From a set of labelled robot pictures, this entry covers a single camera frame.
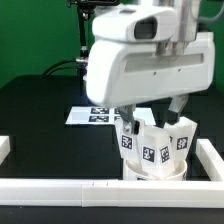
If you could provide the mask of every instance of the black table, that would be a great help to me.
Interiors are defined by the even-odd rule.
[[[152,107],[158,126],[169,99]],[[115,129],[66,126],[72,106],[89,104],[78,77],[21,76],[0,90],[0,134],[9,135],[11,152],[0,178],[122,179]],[[196,121],[196,138],[209,138],[223,156],[224,96],[214,88],[191,94],[183,115]],[[194,154],[188,180],[208,177]],[[0,207],[0,223],[223,223],[223,209]]]

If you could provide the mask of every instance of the green backdrop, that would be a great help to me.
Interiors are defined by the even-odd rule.
[[[203,0],[201,14],[215,15],[221,4]],[[210,28],[216,43],[214,84],[224,92],[223,25],[224,20]],[[91,46],[91,21],[86,30]],[[16,76],[41,74],[58,61],[78,56],[79,50],[76,7],[68,9],[66,0],[0,1],[0,87]]]

